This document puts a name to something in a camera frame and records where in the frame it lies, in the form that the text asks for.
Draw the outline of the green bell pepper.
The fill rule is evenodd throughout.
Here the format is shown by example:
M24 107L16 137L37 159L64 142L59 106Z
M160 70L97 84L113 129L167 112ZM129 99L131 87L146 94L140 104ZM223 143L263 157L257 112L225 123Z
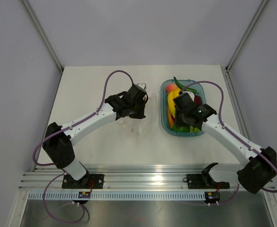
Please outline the green bell pepper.
M175 132L183 132L183 133L189 133L190 132L189 127L177 126L177 125L174 125L172 127L172 130L175 131Z

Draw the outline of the clear zip top bag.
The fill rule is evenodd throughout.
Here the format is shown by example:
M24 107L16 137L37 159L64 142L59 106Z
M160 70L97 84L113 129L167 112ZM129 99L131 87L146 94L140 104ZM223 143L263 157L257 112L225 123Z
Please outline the clear zip top bag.
M158 116L158 103L159 94L153 93L149 96L149 100L146 103L143 119L132 119L129 117L119 120L117 123L124 131L124 133L130 133L131 136L135 136L139 139L147 137L151 132L153 125L156 122Z

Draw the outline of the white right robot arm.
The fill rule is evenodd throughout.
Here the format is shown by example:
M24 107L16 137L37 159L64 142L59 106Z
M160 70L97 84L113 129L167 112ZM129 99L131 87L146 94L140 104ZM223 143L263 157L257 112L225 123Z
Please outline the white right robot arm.
M188 93L173 99L176 116L182 123L199 128L228 149L243 169L236 172L238 182L248 192L256 194L277 175L277 153L271 148L249 141L224 124L216 110L207 104L198 106Z

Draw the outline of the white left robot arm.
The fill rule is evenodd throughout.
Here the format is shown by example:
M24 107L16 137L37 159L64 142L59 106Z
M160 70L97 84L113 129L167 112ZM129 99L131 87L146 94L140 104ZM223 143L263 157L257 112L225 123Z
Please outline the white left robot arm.
M74 122L64 125L51 123L46 131L48 139L42 148L58 169L70 175L78 188L84 188L89 183L89 172L75 157L73 146L94 130L120 118L145 118L147 101L146 84L133 84L128 91L109 96L96 111Z

